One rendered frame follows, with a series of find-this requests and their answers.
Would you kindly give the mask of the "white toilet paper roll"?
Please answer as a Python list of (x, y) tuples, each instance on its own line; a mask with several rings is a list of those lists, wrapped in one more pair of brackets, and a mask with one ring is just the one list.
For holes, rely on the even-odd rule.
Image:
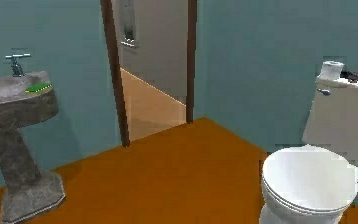
[(336, 61), (324, 61), (319, 77), (328, 80), (337, 80), (343, 70), (344, 64)]

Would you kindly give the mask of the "small dark object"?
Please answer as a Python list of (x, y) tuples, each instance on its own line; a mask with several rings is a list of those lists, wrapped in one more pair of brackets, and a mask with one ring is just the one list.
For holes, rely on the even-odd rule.
[(342, 71), (340, 77), (347, 79), (350, 83), (358, 83), (358, 72)]

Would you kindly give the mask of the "dark brown door frame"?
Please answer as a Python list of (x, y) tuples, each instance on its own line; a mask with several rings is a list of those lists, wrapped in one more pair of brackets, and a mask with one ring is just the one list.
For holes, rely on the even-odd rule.
[[(188, 22), (187, 22), (187, 83), (186, 83), (186, 123), (191, 124), (194, 121), (195, 104), (195, 53), (196, 53), (196, 25), (197, 25), (197, 6), (198, 0), (187, 0), (188, 3)], [(118, 56), (118, 46), (116, 39), (116, 26), (114, 22), (114, 13), (111, 0), (100, 0), (101, 15), (105, 40), (107, 46), (108, 61), (112, 88), (114, 92), (115, 105), (118, 118), (118, 127), (120, 131), (121, 145), (130, 146), (130, 137), (126, 115), (125, 98), (122, 86), (120, 71), (120, 62)]]

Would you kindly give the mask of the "grey stone pedestal sink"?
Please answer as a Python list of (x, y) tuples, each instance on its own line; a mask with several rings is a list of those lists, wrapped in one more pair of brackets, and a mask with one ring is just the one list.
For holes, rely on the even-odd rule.
[(6, 184), (0, 224), (20, 224), (59, 206), (66, 198), (61, 176), (37, 165), (20, 133), (21, 128), (59, 112), (53, 87), (25, 92), (40, 83), (51, 83), (47, 72), (0, 77), (0, 170)]

